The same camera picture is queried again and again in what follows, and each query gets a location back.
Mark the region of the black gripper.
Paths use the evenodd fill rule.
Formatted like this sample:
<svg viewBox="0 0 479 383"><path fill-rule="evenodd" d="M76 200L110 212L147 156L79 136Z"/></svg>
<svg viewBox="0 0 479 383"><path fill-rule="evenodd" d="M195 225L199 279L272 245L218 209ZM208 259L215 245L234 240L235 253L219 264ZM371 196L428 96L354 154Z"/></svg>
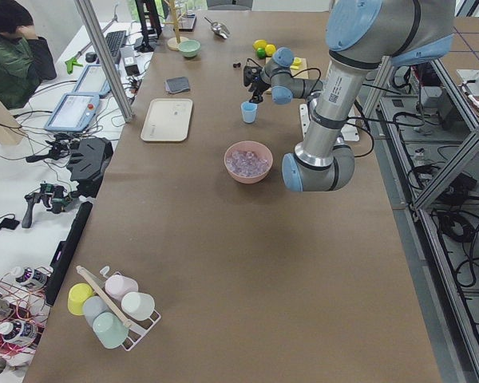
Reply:
<svg viewBox="0 0 479 383"><path fill-rule="evenodd" d="M260 104L263 101L263 80L261 78L262 68L260 66L246 65L243 68L243 85L253 96L249 102Z"/></svg>

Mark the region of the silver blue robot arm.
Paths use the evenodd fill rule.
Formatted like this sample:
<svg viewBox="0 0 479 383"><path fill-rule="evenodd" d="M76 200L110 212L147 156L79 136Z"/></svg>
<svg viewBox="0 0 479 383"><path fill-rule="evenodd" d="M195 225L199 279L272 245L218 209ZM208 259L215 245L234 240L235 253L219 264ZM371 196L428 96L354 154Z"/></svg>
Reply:
<svg viewBox="0 0 479 383"><path fill-rule="evenodd" d="M303 141L283 157L288 189L333 191L351 180L354 154L341 129L366 75L383 57L402 66L445 56L453 41L454 15L453 1L341 1L327 23L331 66L325 81L293 77L294 54L286 47L277 49L266 65L244 68L251 102L262 102L267 89L277 105L307 102L310 124Z"/></svg>

